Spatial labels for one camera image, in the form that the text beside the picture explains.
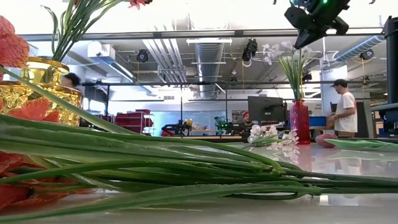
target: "computer monitor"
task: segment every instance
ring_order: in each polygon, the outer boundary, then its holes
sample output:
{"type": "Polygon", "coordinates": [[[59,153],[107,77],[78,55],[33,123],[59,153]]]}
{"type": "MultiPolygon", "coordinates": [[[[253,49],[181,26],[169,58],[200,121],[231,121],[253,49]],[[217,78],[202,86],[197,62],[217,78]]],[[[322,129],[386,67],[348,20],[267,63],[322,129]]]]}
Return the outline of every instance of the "computer monitor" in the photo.
{"type": "Polygon", "coordinates": [[[248,104],[252,121],[279,123],[287,120],[286,104],[282,98],[249,96],[248,104]]]}

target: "baseball cap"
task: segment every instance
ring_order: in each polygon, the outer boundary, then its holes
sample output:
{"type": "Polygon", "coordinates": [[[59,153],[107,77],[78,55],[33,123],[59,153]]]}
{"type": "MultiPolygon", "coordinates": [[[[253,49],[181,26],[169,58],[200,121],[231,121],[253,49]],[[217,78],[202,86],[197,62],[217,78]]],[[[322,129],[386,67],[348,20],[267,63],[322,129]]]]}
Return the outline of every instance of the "baseball cap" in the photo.
{"type": "Polygon", "coordinates": [[[342,87],[347,88],[348,82],[344,79],[337,79],[331,87],[335,87],[338,85],[341,85],[342,87]]]}

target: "person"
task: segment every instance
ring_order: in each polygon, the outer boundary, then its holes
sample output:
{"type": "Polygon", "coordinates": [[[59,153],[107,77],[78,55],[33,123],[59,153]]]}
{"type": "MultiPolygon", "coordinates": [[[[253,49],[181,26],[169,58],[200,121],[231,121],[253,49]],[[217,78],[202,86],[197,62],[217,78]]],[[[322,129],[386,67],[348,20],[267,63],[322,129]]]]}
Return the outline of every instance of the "person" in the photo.
{"type": "Polygon", "coordinates": [[[333,83],[332,87],[341,95],[341,98],[337,103],[336,113],[332,113],[330,119],[335,122],[335,131],[338,137],[352,138],[358,132],[355,97],[348,91],[346,80],[338,79],[333,83]]]}
{"type": "Polygon", "coordinates": [[[62,77],[62,85],[65,87],[76,89],[77,86],[80,85],[80,78],[76,74],[71,72],[68,75],[64,75],[62,77]]]}
{"type": "Polygon", "coordinates": [[[253,127],[254,123],[249,118],[249,112],[245,111],[243,113],[243,122],[239,124],[239,129],[241,130],[240,134],[244,134],[248,132],[251,127],[253,127]]]}

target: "red glass vase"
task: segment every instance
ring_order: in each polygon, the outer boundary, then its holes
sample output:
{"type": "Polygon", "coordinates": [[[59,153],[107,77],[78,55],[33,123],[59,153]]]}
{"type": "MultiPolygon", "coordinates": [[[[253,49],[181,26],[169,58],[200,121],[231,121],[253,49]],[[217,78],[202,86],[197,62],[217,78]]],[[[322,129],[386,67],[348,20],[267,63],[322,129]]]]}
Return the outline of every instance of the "red glass vase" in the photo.
{"type": "Polygon", "coordinates": [[[303,100],[293,101],[290,108],[290,129],[296,130],[298,144],[310,144],[310,123],[308,118],[308,107],[304,105],[303,100]]]}

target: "gold vase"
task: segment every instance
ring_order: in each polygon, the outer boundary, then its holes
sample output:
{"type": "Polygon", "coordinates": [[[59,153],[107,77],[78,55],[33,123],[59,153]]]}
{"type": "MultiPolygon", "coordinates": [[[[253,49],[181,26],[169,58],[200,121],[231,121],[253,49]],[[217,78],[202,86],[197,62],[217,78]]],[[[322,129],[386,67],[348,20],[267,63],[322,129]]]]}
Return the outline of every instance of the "gold vase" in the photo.
{"type": "MultiPolygon", "coordinates": [[[[69,73],[69,68],[60,62],[30,57],[26,66],[21,70],[21,77],[31,83],[35,83],[66,102],[81,108],[81,99],[83,97],[81,92],[61,86],[62,75],[66,75],[67,73],[69,73]]],[[[3,107],[0,113],[7,114],[11,109],[20,108],[26,101],[40,97],[41,95],[32,91],[21,82],[0,82],[0,98],[3,99],[3,107]]],[[[79,125],[79,116],[56,103],[52,103],[52,107],[47,113],[55,110],[59,111],[61,124],[70,126],[79,125]]]]}

